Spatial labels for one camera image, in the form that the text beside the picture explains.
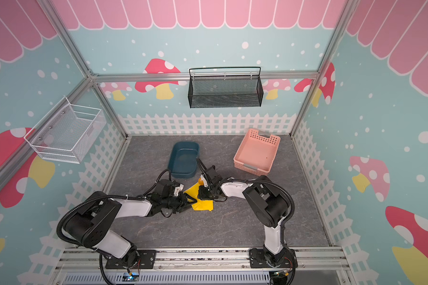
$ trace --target white wire basket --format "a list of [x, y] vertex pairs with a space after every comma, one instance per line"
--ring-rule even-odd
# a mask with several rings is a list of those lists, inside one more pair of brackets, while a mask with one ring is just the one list
[[33, 134], [43, 117], [25, 136], [45, 160], [81, 163], [106, 125], [102, 109], [71, 104], [68, 99], [44, 126]]

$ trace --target blue plastic tub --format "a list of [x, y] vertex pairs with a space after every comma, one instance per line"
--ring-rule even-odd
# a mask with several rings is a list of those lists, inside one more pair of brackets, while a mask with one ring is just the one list
[[192, 178], [197, 172], [200, 146], [194, 141], [180, 141], [173, 146], [168, 168], [174, 178]]

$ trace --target pink plastic basket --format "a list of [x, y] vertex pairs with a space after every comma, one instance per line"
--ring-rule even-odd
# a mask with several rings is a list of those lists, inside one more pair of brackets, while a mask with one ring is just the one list
[[268, 175], [281, 138], [250, 128], [234, 155], [234, 167], [249, 173]]

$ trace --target metal base rail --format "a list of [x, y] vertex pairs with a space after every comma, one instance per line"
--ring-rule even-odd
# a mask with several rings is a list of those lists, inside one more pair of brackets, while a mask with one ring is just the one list
[[[341, 247], [291, 247], [298, 260], [297, 271], [337, 271], [340, 284], [353, 283], [350, 268]], [[140, 272], [193, 271], [273, 271], [273, 268], [253, 269], [250, 266], [251, 247], [218, 248], [142, 248], [156, 250], [153, 269]], [[63, 284], [67, 273], [98, 272], [98, 253], [89, 248], [67, 248], [62, 254], [49, 284]], [[126, 270], [105, 270], [126, 272]]]

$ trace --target basket handle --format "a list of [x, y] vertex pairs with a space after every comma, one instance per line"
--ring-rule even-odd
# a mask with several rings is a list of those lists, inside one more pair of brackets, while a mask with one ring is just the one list
[[255, 166], [249, 165], [249, 164], [243, 164], [244, 167], [252, 169], [252, 170], [258, 170], [258, 168], [256, 168]]
[[264, 136], [265, 138], [271, 138], [271, 134], [270, 133], [266, 133], [264, 131], [259, 130], [258, 131], [258, 135]]

